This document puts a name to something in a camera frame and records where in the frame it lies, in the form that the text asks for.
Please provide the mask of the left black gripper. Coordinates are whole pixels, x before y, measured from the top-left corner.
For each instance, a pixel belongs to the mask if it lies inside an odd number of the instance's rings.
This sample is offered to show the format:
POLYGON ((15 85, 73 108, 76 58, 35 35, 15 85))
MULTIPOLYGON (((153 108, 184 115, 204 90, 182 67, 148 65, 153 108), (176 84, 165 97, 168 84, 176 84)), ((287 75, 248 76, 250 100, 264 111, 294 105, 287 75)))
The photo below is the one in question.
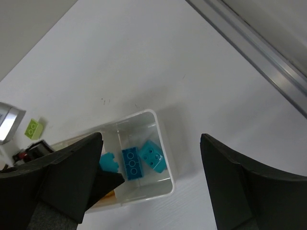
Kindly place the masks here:
POLYGON ((13 166, 24 164, 38 158, 44 157, 55 150, 45 140, 32 143, 26 149, 22 149, 12 156, 13 166))

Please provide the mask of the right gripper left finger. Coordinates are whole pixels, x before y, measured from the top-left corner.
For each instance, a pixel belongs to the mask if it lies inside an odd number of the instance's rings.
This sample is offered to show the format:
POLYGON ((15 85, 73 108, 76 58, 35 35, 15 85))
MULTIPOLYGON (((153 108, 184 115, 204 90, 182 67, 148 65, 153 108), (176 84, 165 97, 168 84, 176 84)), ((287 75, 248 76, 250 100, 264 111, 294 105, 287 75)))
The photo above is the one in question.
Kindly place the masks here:
POLYGON ((99 132, 46 156, 1 170, 3 230, 74 230, 85 212, 124 183, 102 170, 99 132))

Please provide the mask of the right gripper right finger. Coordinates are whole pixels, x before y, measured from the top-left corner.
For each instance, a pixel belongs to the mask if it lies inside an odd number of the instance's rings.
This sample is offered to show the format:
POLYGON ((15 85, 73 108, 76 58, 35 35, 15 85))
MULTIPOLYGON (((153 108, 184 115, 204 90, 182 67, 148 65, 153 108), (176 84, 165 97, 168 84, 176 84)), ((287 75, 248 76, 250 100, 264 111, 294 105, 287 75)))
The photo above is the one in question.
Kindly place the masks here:
POLYGON ((307 178, 265 165, 209 134, 201 158, 219 230, 305 230, 307 178))

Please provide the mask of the green lego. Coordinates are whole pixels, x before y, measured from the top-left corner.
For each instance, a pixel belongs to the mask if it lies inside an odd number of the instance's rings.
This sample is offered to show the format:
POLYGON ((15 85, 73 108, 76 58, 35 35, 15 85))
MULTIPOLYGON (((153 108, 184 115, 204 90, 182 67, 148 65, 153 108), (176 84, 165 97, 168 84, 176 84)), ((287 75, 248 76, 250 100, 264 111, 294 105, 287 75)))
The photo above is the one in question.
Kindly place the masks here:
POLYGON ((31 118, 26 130, 25 136, 28 137, 30 140, 39 140, 43 134, 43 131, 46 127, 47 121, 44 118, 39 118, 35 120, 31 118))

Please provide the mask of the orange lego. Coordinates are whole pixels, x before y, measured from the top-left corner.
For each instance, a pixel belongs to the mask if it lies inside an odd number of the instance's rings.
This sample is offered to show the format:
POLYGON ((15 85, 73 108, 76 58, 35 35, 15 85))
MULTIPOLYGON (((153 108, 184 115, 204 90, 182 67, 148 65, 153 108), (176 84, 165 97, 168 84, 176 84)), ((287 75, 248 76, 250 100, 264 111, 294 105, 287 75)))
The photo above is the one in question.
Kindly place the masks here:
POLYGON ((115 196, 115 191, 114 190, 112 190, 109 193, 107 193, 102 199, 106 199, 106 198, 113 197, 113 196, 115 196))

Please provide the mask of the small teal lego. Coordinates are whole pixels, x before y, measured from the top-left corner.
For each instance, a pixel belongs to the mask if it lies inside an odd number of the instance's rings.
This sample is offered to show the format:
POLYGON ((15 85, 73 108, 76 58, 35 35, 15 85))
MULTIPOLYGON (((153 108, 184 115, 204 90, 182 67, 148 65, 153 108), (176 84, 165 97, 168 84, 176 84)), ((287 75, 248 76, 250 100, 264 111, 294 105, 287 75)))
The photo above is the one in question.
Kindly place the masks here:
POLYGON ((102 154, 99 160, 99 165, 103 171, 118 173, 119 164, 114 161, 115 156, 111 152, 102 154))

